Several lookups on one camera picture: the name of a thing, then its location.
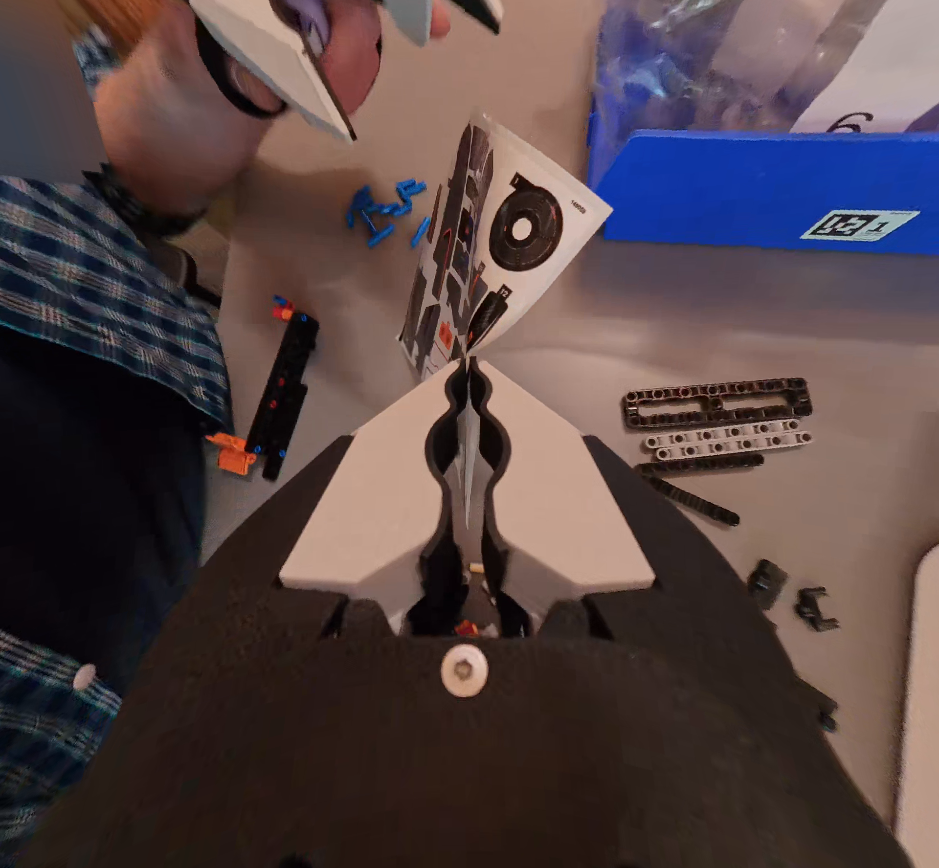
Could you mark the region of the lego sticker sheet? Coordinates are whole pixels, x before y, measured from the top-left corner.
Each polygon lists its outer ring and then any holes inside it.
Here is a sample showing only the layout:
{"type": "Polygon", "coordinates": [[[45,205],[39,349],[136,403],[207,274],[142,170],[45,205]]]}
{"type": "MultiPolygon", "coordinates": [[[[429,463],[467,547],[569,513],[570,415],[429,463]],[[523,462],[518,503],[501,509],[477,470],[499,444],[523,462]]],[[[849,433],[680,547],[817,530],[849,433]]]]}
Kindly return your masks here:
{"type": "Polygon", "coordinates": [[[398,341],[420,381],[517,323],[613,209],[475,111],[441,183],[398,341]]]}

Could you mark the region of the black lego beam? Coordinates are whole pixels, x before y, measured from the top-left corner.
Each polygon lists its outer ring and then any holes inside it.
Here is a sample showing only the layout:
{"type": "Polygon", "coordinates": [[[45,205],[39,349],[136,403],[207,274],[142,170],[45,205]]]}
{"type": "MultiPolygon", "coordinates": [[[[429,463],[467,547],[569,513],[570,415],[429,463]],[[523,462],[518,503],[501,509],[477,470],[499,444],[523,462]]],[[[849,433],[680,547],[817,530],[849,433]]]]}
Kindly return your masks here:
{"type": "Polygon", "coordinates": [[[711,522],[732,528],[740,525],[741,517],[733,510],[728,510],[694,493],[682,490],[659,477],[644,475],[642,478],[653,490],[677,506],[696,512],[711,522]]]}
{"type": "Polygon", "coordinates": [[[712,474],[718,472],[748,470],[760,467],[765,461],[762,453],[735,453],[723,456],[684,458],[668,461],[651,461],[635,465],[634,470],[643,476],[666,478],[668,476],[712,474]]]}

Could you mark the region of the small black lego piece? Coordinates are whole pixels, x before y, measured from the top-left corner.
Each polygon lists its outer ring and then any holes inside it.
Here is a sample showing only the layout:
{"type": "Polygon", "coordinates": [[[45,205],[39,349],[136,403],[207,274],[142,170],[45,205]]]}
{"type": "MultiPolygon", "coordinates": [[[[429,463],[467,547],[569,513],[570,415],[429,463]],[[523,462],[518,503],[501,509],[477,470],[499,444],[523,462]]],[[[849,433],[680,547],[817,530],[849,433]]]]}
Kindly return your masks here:
{"type": "Polygon", "coordinates": [[[746,580],[747,593],[757,607],[763,613],[767,613],[778,601],[789,577],[789,574],[776,563],[761,559],[746,580]]]}
{"type": "Polygon", "coordinates": [[[827,596],[827,588],[823,585],[800,588],[797,592],[794,614],[814,632],[824,633],[840,628],[839,619],[826,616],[823,611],[821,601],[827,596]]]}

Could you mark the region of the grey lego beam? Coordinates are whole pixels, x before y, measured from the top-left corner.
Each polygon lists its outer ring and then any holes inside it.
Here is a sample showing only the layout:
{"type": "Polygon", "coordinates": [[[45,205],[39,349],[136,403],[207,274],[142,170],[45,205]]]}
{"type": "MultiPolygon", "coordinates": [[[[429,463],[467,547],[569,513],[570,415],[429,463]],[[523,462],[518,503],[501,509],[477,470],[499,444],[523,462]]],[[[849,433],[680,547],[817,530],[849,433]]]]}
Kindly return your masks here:
{"type": "Polygon", "coordinates": [[[807,444],[811,444],[814,440],[813,435],[809,431],[800,428],[795,419],[783,419],[756,425],[670,431],[647,437],[642,444],[649,452],[662,446],[696,445],[718,441],[753,441],[759,444],[768,444],[772,437],[795,433],[804,434],[803,440],[807,444]]]}
{"type": "Polygon", "coordinates": [[[766,454],[807,446],[807,442],[803,440],[804,437],[802,433],[777,435],[772,437],[768,444],[759,444],[753,441],[718,441],[696,445],[670,445],[653,449],[651,456],[655,461],[671,462],[721,458],[735,454],[766,454]]]}

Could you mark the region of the person's left hand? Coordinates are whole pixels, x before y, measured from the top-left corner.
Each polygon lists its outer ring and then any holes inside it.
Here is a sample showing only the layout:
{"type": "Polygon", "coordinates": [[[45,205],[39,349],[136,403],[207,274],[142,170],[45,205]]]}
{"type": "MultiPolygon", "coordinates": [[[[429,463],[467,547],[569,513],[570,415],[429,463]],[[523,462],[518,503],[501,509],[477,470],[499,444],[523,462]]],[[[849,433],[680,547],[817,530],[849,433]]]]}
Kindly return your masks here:
{"type": "MultiPolygon", "coordinates": [[[[351,117],[380,71],[381,23],[372,0],[325,0],[331,38],[320,67],[351,117]]],[[[159,12],[95,99],[100,135],[117,179],[149,211],[182,217],[205,207],[254,158],[271,120],[223,96],[202,63],[195,16],[183,0],[159,12]]]]}

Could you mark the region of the person's left forearm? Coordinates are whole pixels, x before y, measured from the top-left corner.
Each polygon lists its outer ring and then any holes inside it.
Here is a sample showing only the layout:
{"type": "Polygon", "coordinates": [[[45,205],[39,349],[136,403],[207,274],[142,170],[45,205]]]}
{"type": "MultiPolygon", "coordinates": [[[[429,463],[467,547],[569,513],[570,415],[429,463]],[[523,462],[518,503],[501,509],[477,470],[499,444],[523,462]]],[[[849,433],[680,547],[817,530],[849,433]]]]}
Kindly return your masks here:
{"type": "Polygon", "coordinates": [[[157,382],[233,428],[215,322],[87,184],[1,179],[2,326],[157,382]]]}

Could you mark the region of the black lego frame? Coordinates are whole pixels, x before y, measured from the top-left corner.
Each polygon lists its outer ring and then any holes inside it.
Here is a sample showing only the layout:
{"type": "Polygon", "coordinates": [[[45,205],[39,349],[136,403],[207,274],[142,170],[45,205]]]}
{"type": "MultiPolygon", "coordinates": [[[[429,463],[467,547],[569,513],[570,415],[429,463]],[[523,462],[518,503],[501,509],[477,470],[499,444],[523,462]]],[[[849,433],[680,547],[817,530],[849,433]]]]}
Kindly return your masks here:
{"type": "Polygon", "coordinates": [[[805,379],[783,377],[633,390],[621,411],[627,429],[654,431],[802,419],[813,402],[805,379]]]}

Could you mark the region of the clear plastic bag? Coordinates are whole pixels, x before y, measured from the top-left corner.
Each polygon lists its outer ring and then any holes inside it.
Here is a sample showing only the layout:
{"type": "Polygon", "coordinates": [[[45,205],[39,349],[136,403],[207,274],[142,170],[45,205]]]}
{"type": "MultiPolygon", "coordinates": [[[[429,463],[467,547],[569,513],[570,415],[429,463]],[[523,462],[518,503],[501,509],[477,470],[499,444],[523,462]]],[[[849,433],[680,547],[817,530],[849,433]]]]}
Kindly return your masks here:
{"type": "Polygon", "coordinates": [[[791,132],[886,0],[605,0],[593,98],[637,130],[791,132]]]}

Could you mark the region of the blue plastic bin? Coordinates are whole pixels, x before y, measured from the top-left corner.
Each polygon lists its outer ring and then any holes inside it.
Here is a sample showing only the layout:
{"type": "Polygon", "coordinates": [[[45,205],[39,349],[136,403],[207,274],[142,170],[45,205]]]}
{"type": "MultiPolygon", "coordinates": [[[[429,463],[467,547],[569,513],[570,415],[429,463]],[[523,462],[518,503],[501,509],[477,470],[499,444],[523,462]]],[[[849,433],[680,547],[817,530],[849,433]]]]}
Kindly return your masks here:
{"type": "Polygon", "coordinates": [[[618,242],[862,254],[938,254],[938,132],[795,134],[637,130],[594,98],[588,184],[618,242]],[[833,210],[920,215],[875,244],[807,242],[833,210]]]}

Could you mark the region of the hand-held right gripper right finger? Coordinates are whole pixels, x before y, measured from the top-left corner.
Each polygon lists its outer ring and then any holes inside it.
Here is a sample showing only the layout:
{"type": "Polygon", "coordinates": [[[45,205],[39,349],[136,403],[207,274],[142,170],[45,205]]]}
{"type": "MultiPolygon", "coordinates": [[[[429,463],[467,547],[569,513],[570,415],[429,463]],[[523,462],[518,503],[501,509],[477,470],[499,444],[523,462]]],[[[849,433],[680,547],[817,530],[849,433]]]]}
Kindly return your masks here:
{"type": "Polygon", "coordinates": [[[646,590],[655,574],[585,436],[486,361],[469,361],[468,468],[481,557],[501,623],[542,623],[561,601],[646,590]]]}

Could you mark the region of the printed tag sticker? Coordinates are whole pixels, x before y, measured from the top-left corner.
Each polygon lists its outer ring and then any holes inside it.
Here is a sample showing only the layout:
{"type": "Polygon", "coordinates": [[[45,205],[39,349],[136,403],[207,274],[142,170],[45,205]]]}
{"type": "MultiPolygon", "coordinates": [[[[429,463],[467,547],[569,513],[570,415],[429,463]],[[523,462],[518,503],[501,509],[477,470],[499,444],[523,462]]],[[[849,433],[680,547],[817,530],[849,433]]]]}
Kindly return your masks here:
{"type": "Polygon", "coordinates": [[[800,240],[875,244],[919,215],[904,210],[833,210],[803,232],[800,240]]]}

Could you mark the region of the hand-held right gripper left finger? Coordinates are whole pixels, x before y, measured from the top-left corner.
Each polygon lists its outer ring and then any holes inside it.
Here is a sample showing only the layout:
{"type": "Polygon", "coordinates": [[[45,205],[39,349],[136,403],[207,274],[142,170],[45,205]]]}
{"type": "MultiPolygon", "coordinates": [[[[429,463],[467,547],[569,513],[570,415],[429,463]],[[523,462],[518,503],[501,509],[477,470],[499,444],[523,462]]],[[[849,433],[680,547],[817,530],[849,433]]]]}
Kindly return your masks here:
{"type": "Polygon", "coordinates": [[[372,601],[396,634],[452,619],[464,581],[445,474],[467,387],[466,363],[454,361],[353,433],[280,570],[283,587],[372,601]]]}

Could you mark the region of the white rounded board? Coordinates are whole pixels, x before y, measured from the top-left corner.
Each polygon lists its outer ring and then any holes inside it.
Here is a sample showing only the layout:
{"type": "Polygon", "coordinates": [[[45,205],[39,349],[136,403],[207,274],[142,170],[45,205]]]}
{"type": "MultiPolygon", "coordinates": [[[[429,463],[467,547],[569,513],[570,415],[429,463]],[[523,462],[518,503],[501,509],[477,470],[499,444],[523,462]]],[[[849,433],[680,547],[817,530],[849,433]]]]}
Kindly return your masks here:
{"type": "Polygon", "coordinates": [[[938,865],[938,547],[914,580],[895,834],[916,867],[938,865]]]}

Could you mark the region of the black lego beam assembly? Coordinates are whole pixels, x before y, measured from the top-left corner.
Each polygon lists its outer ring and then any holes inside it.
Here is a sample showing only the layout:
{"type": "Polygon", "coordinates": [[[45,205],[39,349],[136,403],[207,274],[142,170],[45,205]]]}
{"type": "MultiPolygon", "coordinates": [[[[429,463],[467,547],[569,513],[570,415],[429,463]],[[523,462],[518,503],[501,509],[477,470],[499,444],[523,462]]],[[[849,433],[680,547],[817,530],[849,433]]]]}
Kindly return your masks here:
{"type": "Polygon", "coordinates": [[[278,479],[308,387],[303,381],[319,332],[317,319],[287,298],[273,299],[272,316],[286,326],[248,436],[223,432],[207,436],[218,449],[216,466],[232,475],[249,475],[262,463],[264,480],[278,479]]]}

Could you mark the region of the cluster of blue lego pins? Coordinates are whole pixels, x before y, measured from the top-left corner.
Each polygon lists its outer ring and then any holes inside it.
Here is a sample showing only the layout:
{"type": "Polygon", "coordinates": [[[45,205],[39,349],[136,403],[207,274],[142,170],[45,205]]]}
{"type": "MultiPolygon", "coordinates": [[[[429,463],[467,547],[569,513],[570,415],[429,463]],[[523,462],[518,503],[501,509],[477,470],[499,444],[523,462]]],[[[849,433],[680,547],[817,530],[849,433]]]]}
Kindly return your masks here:
{"type": "Polygon", "coordinates": [[[413,199],[425,193],[425,181],[405,180],[395,184],[396,201],[376,201],[369,185],[359,187],[346,209],[346,228],[353,229],[361,223],[368,230],[368,247],[375,248],[388,239],[395,230],[395,220],[411,214],[413,199]]]}

